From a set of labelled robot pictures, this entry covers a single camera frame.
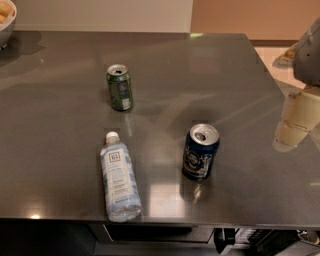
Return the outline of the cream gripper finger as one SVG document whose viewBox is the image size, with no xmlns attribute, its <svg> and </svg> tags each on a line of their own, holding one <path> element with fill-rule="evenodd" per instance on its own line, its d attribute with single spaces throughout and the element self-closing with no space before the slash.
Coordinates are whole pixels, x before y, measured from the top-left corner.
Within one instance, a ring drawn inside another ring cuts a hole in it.
<svg viewBox="0 0 320 256">
<path fill-rule="evenodd" d="M 279 152 L 289 152 L 307 136 L 320 150 L 320 88 L 310 85 L 303 89 L 292 88 L 285 93 L 273 147 Z"/>
</svg>

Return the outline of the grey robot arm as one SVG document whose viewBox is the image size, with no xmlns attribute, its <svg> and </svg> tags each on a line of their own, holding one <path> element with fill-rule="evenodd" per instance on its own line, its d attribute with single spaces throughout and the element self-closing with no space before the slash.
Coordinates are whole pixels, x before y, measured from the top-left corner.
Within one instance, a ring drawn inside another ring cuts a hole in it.
<svg viewBox="0 0 320 256">
<path fill-rule="evenodd" d="M 273 141 L 279 152 L 295 149 L 320 124 L 320 18 L 297 42 L 292 65 L 294 78 L 305 87 L 285 90 Z"/>
</svg>

